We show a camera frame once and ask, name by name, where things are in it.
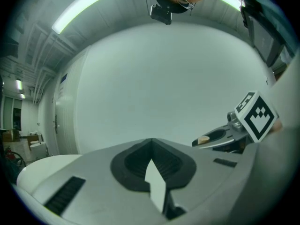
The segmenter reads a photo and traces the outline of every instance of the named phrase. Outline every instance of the black slot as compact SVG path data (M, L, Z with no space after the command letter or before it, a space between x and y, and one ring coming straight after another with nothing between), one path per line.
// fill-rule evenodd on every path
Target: black slot
M222 159L222 158L216 158L214 160L214 162L228 166L228 167L235 167L238 164L237 162L229 161L229 160Z
M80 188L85 183L84 179L70 178L50 199L45 207L57 215L61 215L74 199Z

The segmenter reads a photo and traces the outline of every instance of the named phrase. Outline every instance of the hair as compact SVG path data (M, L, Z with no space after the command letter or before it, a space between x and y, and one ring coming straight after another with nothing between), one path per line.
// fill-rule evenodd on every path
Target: hair
M162 8L168 9L171 13L184 13L187 11L185 7L170 0L156 0Z

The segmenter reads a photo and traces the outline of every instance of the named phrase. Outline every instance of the white backdrop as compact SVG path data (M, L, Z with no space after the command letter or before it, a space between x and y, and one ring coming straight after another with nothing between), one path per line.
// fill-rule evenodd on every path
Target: white backdrop
M245 42L210 27L150 24L91 46L76 102L80 153L141 138L191 145L275 78Z

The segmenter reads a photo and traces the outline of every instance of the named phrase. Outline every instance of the white table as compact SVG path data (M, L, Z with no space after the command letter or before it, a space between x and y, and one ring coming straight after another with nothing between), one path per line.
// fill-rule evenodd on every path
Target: white table
M80 156L81 155L51 156L29 164L20 172L17 178L17 186L31 195L42 181Z

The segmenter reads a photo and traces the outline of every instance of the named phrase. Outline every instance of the sign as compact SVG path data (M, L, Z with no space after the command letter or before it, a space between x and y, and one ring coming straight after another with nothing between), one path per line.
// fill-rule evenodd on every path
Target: sign
M258 91L249 92L234 112L255 143L267 135L278 118L271 104Z
M60 99L64 95L64 85L65 85L65 80L67 79L67 73L61 78L60 81L60 87L59 87L59 93L58 93L58 98Z

